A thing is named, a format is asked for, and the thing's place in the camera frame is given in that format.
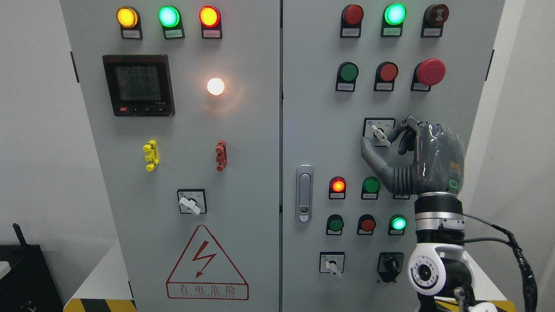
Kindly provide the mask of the gray robotic hand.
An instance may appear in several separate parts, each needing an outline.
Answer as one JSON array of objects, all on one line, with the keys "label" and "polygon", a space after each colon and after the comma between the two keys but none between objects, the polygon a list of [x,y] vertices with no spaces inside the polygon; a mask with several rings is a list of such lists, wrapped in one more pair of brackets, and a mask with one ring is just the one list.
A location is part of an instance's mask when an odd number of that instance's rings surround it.
[{"label": "gray robotic hand", "polygon": [[376,153],[369,137],[361,137],[361,155],[383,186],[393,195],[420,195],[445,192],[458,195],[464,182],[465,148],[449,127],[422,122],[407,116],[387,137],[391,143],[401,138],[398,153],[414,152],[407,167],[394,167]]}]

